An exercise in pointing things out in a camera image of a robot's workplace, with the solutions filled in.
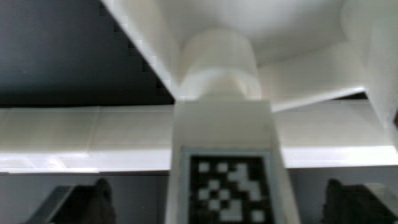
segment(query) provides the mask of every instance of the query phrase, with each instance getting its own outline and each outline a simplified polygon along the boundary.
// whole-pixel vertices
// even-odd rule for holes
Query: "white panel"
[[[95,113],[10,111],[0,129],[1,145],[87,144]]]
[[[170,112],[103,112],[95,122],[94,144],[170,144]]]
[[[341,26],[364,64],[367,64],[369,57],[374,21],[394,16],[396,13],[396,0],[346,0],[341,12]]]
[[[364,91],[364,67],[350,43],[259,68],[262,96],[280,111]]]
[[[367,101],[334,101],[275,115],[284,147],[390,146]]]
[[[124,112],[103,112],[103,122],[95,127],[95,141],[90,142],[90,145],[71,144],[71,142],[55,144],[46,140],[47,135],[35,135],[37,139],[30,139],[32,142],[46,142],[46,144],[32,145],[23,141],[10,145],[0,144],[0,171],[23,173],[168,169],[172,112],[135,112],[135,107],[131,109],[117,108],[117,110]],[[250,135],[245,128],[257,121],[245,119],[245,116],[254,116],[252,112],[248,108],[243,108],[241,111],[241,113],[231,111],[229,115],[238,119],[234,130],[216,136],[220,140],[232,136],[231,142],[232,139],[239,139],[239,141],[262,139],[262,136]],[[55,122],[53,130],[62,129],[63,126],[69,127],[69,121],[83,122],[83,118],[90,117],[90,113],[85,113],[83,117],[78,114],[60,113],[49,116],[46,122]],[[37,118],[44,119],[42,116],[26,112],[23,119],[32,123]],[[197,113],[195,119],[204,118],[207,119],[207,115]],[[383,135],[383,127],[366,100],[332,101],[294,108],[277,113],[275,119],[287,167],[398,165],[390,139]],[[213,128],[222,120],[220,113],[216,116],[213,115]],[[19,128],[24,128],[24,133],[35,131],[33,125]],[[0,132],[7,132],[5,126],[0,126]],[[215,138],[206,132],[199,133],[199,136],[186,137],[195,138],[191,143],[204,138]],[[55,163],[42,160],[46,158],[56,158],[65,168],[56,168]]]
[[[291,57],[342,40],[342,0],[156,0],[183,46],[207,28],[250,39],[259,63]]]
[[[369,47],[366,93],[378,119],[398,146],[398,8],[396,15],[378,19]]]

